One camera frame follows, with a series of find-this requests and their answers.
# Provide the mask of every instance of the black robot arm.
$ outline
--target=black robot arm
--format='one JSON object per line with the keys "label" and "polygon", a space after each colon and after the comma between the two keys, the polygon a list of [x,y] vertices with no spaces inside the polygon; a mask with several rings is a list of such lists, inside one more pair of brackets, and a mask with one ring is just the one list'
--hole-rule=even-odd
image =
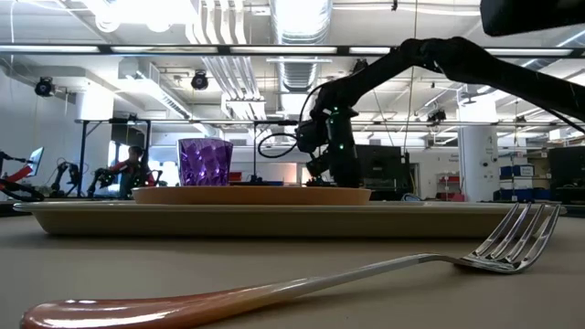
{"label": "black robot arm", "polygon": [[358,73],[321,87],[311,120],[301,122],[296,132],[302,152],[312,154],[316,147],[328,144],[323,156],[307,164],[312,175],[329,169],[339,186],[359,185],[351,129],[351,118],[357,113],[352,106],[376,86],[413,66],[442,73],[453,81],[489,85],[556,116],[557,111],[585,121],[585,88],[578,84],[504,62],[462,37],[408,39]]}

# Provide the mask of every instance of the table surface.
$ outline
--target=table surface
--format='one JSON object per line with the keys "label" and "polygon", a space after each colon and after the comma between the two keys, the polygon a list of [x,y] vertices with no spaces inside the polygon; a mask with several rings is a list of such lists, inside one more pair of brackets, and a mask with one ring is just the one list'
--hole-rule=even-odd
{"label": "table surface", "polygon": [[[342,271],[420,252],[462,256],[477,240],[85,239],[0,218],[0,328],[50,300],[147,298]],[[524,274],[429,263],[301,297],[206,328],[584,328],[585,220],[561,218]]]}

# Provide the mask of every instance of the fork handle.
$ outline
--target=fork handle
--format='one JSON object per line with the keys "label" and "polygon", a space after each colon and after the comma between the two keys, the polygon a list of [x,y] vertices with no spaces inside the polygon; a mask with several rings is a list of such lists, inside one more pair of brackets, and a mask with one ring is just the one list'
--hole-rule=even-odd
{"label": "fork handle", "polygon": [[223,292],[141,300],[49,302],[28,310],[20,327],[193,328],[277,302],[286,302],[307,293],[433,260],[454,261],[442,255],[419,254],[381,261],[326,277],[305,278]]}

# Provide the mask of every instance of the silver fork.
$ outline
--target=silver fork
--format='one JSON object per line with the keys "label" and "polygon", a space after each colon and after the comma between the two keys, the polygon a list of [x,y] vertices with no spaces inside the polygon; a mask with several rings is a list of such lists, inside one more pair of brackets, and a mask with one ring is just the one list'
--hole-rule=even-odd
{"label": "silver fork", "polygon": [[507,229],[518,210],[518,204],[514,205],[484,243],[469,255],[459,259],[440,254],[420,254],[382,261],[336,275],[264,284],[224,292],[144,300],[49,302],[26,312],[20,327],[21,329],[89,329],[94,327],[94,323],[99,323],[100,328],[111,329],[122,329],[127,324],[136,328],[138,325],[141,325],[141,328],[192,328],[342,283],[435,260],[485,271],[515,274],[524,271],[537,261],[555,229],[560,206],[556,206],[548,219],[543,222],[542,232],[536,242],[528,244],[530,237],[538,232],[537,223],[544,208],[545,206],[540,206],[520,240],[511,249],[508,247],[526,221],[530,205],[526,205],[512,227]]}

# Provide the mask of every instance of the purple glass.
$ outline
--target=purple glass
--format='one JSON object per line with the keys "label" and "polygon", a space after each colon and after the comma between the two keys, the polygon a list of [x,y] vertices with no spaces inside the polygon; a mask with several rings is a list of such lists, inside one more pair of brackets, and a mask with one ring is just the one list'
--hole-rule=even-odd
{"label": "purple glass", "polygon": [[226,186],[234,144],[212,138],[177,142],[181,186]]}

